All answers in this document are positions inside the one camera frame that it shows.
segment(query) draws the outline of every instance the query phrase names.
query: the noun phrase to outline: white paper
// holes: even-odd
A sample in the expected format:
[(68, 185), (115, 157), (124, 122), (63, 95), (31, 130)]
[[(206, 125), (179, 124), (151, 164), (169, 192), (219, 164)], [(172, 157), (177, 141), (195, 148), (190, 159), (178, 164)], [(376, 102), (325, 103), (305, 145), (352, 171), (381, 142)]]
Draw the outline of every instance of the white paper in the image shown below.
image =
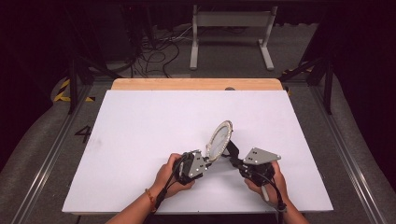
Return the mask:
[[(243, 159), (253, 147), (281, 155), (289, 196), (305, 212), (332, 204), (284, 91), (108, 91), (64, 202), (66, 213), (119, 212), (149, 188), (173, 152), (201, 149), (224, 121)], [(158, 214), (274, 211), (221, 158)]]

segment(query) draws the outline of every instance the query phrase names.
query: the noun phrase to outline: dark floor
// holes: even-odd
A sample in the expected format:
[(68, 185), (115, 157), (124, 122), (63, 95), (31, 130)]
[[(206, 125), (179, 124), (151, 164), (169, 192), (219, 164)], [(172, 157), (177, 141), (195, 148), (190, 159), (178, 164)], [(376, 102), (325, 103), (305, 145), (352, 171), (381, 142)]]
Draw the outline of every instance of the dark floor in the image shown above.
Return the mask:
[[(273, 29), (268, 49), (275, 71), (265, 69), (256, 43), (262, 35), (258, 29), (246, 29), (239, 35), (220, 29), (205, 31), (200, 37), (196, 71), (189, 69), (191, 42), (184, 39), (177, 43), (178, 56), (165, 69), (173, 77), (279, 77), (284, 70), (298, 64), (315, 29), (315, 25)], [(170, 45), (162, 52), (165, 55), (164, 62), (167, 62), (177, 55), (177, 47)], [(146, 54), (146, 59), (153, 53)], [(148, 70), (162, 70), (164, 62), (155, 63), (161, 58), (160, 53), (154, 54), (151, 63), (148, 63)], [(145, 72), (146, 63), (143, 60), (140, 62), (142, 67), (138, 64), (133, 67), (132, 74), (135, 77), (139, 77), (139, 72)], [(131, 70), (121, 74), (130, 77)], [(161, 74), (148, 73), (150, 76)], [(332, 115), (329, 116), (318, 103), (318, 92), (322, 92), (322, 85), (308, 87), (304, 83), (304, 76), (286, 85), (290, 87), (291, 103), (334, 207), (331, 212), (306, 214), (307, 219), (311, 223), (396, 223), (395, 193), (365, 145), (337, 79), (333, 82)], [(54, 94), (61, 84), (62, 80), (54, 87)], [(0, 174), (0, 223), (75, 223), (78, 220), (78, 217), (61, 211), (86, 144), (83, 142), (84, 136), (76, 133), (87, 125), (93, 127), (106, 90), (110, 87), (111, 80), (98, 77), (93, 86), (84, 89), (86, 96), (95, 97), (94, 102), (83, 102), (72, 116), (67, 115), (67, 102), (55, 102), (26, 133)], [(70, 126), (64, 138), (60, 139), (58, 133), (67, 120), (71, 120)], [(341, 134), (341, 144), (329, 121), (335, 123)], [(51, 153), (55, 145), (59, 149), (58, 153)], [(354, 173), (351, 172), (350, 163), (344, 159), (340, 145), (356, 162), (355, 170), (361, 172), (362, 182), (354, 180)], [(52, 160), (54, 163), (46, 169), (48, 175), (42, 178), (43, 183), (39, 185), (42, 188), (36, 189), (35, 198), (30, 203), (24, 202), (37, 172), (43, 171), (42, 164), (49, 154), (51, 157), (47, 161)], [(361, 197), (359, 183), (367, 183), (372, 200), (365, 201)], [(380, 216), (373, 217), (370, 208), (379, 211)], [(106, 222), (112, 216), (84, 216), (79, 223)]]

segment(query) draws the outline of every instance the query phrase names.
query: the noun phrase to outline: dark background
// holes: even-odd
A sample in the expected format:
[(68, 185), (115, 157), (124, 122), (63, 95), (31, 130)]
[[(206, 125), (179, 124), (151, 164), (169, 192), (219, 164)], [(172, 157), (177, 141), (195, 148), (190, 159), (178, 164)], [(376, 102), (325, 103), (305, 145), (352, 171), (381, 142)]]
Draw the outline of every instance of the dark background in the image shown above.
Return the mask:
[[(364, 10), (364, 16), (346, 27), (350, 33), (343, 36), (345, 44), (335, 55), (334, 73), (376, 162), (396, 189), (396, 6), (376, 1), (356, 9)], [(0, 169), (24, 133), (52, 106), (50, 93), (67, 75), (70, 51), (64, 49), (65, 39), (72, 39), (70, 43), (82, 55), (100, 64), (133, 60), (139, 52), (137, 34), (144, 30), (145, 7), (99, 5), (68, 10), (71, 14), (65, 15), (63, 7), (48, 1), (0, 3)], [(159, 28), (171, 30), (191, 22), (191, 7), (149, 10), (152, 24)], [(353, 9), (340, 13), (337, 20), (349, 21), (355, 13)], [(280, 7), (276, 23), (320, 22), (323, 14), (323, 7)], [(67, 16), (75, 23), (68, 23)], [(71, 32), (66, 34), (64, 27)], [(307, 59), (326, 48), (335, 28), (318, 30), (305, 55)], [(104, 48), (108, 42), (115, 43), (114, 48)]]

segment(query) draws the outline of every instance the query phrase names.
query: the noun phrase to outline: person's right hand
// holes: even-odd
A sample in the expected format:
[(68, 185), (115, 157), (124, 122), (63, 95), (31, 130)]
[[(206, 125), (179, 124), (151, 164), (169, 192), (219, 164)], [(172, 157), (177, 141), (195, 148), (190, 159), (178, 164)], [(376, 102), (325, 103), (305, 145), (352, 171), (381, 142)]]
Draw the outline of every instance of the person's right hand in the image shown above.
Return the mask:
[[(286, 187), (286, 181), (285, 181), (285, 177), (282, 175), (282, 173), (280, 172), (280, 168), (279, 168), (279, 164), (277, 163), (277, 161), (272, 161), (272, 166), (274, 167), (274, 180), (276, 183), (276, 187), (279, 189), (280, 194), (282, 195), (282, 200), (288, 201), (289, 200), (289, 196), (288, 196), (288, 190)], [(260, 194), (260, 196), (262, 196), (262, 188), (261, 187), (257, 187), (252, 181), (250, 181), (249, 179), (245, 179), (245, 183), (247, 184), (248, 188), (253, 190), (254, 192)], [(270, 202), (273, 204), (277, 204), (277, 195), (276, 195), (276, 190), (274, 189), (274, 187), (271, 184), (266, 184), (265, 189), (267, 190), (268, 193), (268, 197), (270, 199)]]

